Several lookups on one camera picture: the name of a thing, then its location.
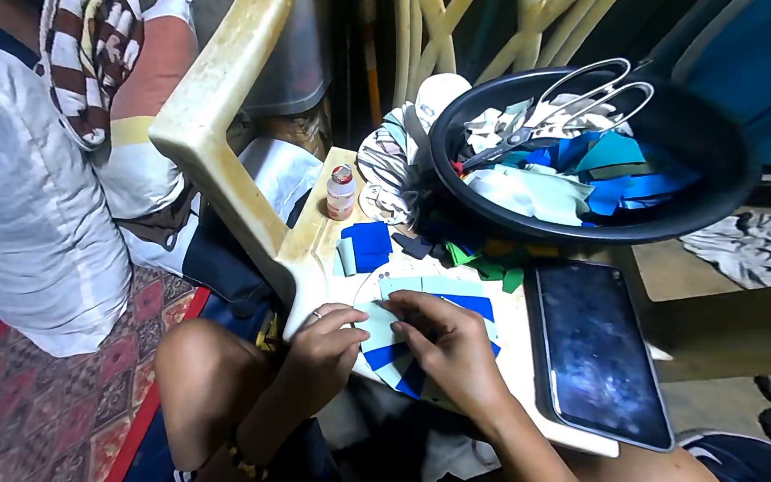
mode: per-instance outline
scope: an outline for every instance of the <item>patterned rug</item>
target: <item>patterned rug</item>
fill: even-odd
[[[0,325],[0,481],[106,480],[153,385],[159,338],[195,291],[173,274],[134,268],[127,311],[97,353],[55,358]]]

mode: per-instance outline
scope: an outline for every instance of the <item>chair backrest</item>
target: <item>chair backrest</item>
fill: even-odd
[[[148,130],[210,201],[279,297],[293,284],[276,261],[288,232],[231,151],[225,132],[278,41],[293,0],[236,0]]]
[[[476,85],[513,70],[566,65],[615,0],[518,0],[518,27]],[[395,0],[397,67],[393,106],[415,101],[418,88],[437,72],[456,73],[452,34],[472,0]],[[563,17],[541,49],[543,33]],[[422,49],[423,25],[429,40]]]

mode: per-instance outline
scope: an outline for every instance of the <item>brown and white striped cloth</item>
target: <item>brown and white striped cloth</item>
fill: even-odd
[[[86,151],[108,136],[109,108],[144,42],[137,0],[46,0],[37,72],[62,124]]]

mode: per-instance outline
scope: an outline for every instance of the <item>black bowl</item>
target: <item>black bowl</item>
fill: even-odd
[[[490,236],[517,240],[577,241],[580,243],[640,244],[691,233],[721,220],[741,206],[761,178],[760,163],[746,148],[737,126],[715,108],[662,79],[629,74],[626,82],[654,85],[653,99],[630,119],[635,138],[667,150],[701,179],[665,203],[651,208],[618,209],[601,219],[602,226],[572,226],[541,221],[500,207],[472,191],[455,173],[449,159],[465,145],[464,123],[488,107],[504,110],[531,97],[538,98],[551,84],[572,72],[560,67],[521,72],[479,85],[464,93],[439,116],[430,130],[430,151],[439,179],[453,195],[440,200],[446,214],[462,225],[475,224]],[[565,82],[552,93],[584,93],[608,82],[614,73],[595,71]],[[629,112],[643,100],[634,89],[612,100]]]

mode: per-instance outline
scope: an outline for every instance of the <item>phone screen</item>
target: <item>phone screen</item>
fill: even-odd
[[[621,273],[589,263],[537,268],[552,408],[572,424],[656,449],[672,433]]]

